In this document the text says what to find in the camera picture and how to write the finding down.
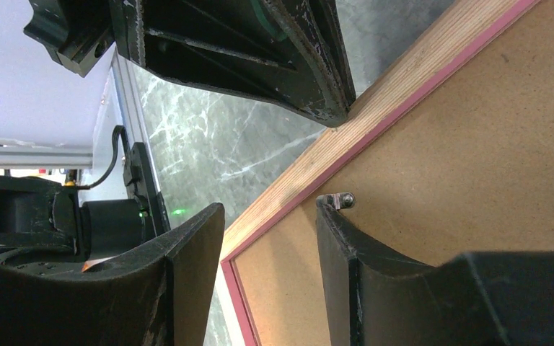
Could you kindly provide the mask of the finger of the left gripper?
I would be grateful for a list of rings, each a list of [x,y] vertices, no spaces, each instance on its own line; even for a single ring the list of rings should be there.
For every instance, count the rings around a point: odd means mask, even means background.
[[[111,1],[119,54],[162,80],[329,128],[356,91],[334,1]]]

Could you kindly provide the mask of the aluminium extrusion rail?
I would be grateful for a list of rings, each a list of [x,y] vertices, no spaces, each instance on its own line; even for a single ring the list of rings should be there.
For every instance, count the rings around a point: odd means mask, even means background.
[[[117,125],[126,128],[128,142],[149,142],[140,93],[132,65],[114,63],[103,92],[92,145],[87,148],[39,147],[22,144],[0,146],[0,175],[15,177],[37,175],[63,182],[67,172],[78,174],[78,185],[90,185],[107,171],[112,159],[112,131]]]

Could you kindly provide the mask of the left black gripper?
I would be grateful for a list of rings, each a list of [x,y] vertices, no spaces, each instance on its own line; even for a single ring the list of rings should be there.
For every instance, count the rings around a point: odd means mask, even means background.
[[[50,58],[84,78],[114,43],[110,5],[104,0],[30,0],[26,36]]]

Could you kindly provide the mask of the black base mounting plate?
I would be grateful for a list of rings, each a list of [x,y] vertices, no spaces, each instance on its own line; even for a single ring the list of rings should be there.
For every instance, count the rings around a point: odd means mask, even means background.
[[[153,173],[153,166],[146,145],[142,142],[132,144],[126,155],[123,169],[123,181],[127,195],[139,204],[137,215],[143,224],[143,241],[149,241],[171,230],[164,204]]]

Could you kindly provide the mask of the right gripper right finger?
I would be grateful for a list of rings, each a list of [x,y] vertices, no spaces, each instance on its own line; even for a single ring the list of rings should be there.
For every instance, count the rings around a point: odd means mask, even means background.
[[[465,252],[433,267],[359,230],[353,198],[318,198],[332,345],[554,345],[554,252]]]

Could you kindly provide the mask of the pink wooden picture frame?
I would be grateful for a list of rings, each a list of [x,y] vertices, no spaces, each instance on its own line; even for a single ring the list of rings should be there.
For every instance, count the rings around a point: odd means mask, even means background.
[[[533,1],[456,1],[226,230],[221,251],[245,345],[258,334],[235,258],[308,198],[406,112],[534,6]]]

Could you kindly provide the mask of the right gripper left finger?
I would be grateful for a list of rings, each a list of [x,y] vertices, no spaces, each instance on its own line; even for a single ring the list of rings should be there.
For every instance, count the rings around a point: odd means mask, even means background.
[[[0,345],[202,345],[224,227],[212,203],[88,270],[0,263]]]

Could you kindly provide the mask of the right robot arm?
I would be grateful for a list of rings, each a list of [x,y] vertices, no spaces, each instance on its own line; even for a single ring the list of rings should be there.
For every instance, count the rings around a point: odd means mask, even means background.
[[[554,345],[554,252],[472,252],[432,267],[317,199],[332,345]],[[224,233],[213,203],[171,231],[143,195],[0,177],[0,345],[202,345]]]

